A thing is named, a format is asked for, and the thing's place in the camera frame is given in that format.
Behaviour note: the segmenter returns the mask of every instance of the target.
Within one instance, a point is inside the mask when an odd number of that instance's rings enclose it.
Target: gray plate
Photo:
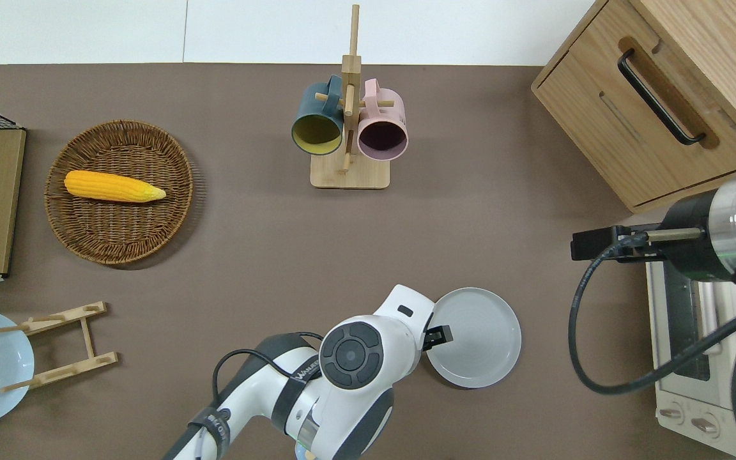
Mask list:
[[[463,287],[438,300],[430,326],[450,326],[453,341],[427,352],[450,383],[482,388],[504,378],[519,360],[521,327],[505,300],[478,287]]]

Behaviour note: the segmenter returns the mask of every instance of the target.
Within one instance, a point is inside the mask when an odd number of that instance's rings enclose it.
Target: wicker basket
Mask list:
[[[119,203],[70,195],[67,172],[120,174],[164,189],[166,198]],[[192,170],[172,136],[149,123],[118,119],[79,134],[62,149],[44,188],[44,209],[61,244],[77,256],[116,265],[163,247],[183,224],[192,203]]]

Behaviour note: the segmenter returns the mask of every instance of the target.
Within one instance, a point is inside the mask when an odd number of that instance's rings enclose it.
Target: wooden mug stand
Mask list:
[[[40,318],[28,318],[27,321],[15,326],[0,327],[0,333],[21,331],[26,335],[33,335],[38,334],[39,332],[55,329],[58,326],[73,323],[73,321],[81,321],[81,328],[84,330],[84,345],[87,347],[88,356],[87,359],[78,361],[77,363],[56,367],[55,369],[51,369],[47,372],[36,374],[31,379],[26,379],[25,381],[20,381],[18,383],[8,385],[7,387],[2,387],[0,391],[4,393],[21,387],[30,387],[31,389],[42,387],[43,385],[70,378],[70,376],[75,376],[82,372],[91,371],[108,364],[117,363],[118,354],[114,351],[96,356],[93,349],[93,338],[90,336],[90,327],[87,324],[87,318],[97,314],[102,314],[105,311],[107,311],[105,303],[96,302],[76,309],[58,312],[57,314],[51,314]]]
[[[317,188],[381,189],[391,184],[390,161],[377,161],[360,155],[357,149],[357,125],[360,119],[359,94],[362,87],[362,57],[357,55],[357,28],[360,6],[351,6],[351,48],[342,55],[342,144],[329,155],[313,155],[310,182]],[[318,99],[325,99],[318,94]]]

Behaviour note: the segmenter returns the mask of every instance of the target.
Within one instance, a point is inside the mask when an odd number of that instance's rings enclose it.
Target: yellow corn cob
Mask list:
[[[166,197],[166,192],[145,181],[106,172],[70,171],[64,186],[72,195],[96,200],[144,203]]]

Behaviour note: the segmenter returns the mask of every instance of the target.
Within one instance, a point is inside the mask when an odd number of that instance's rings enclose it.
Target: dark teal mug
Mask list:
[[[328,96],[327,101],[319,101],[316,93]],[[297,110],[294,125],[291,125],[291,138],[304,152],[312,155],[327,155],[339,148],[342,143],[342,78],[331,75],[327,84],[316,82],[303,92],[300,108]]]

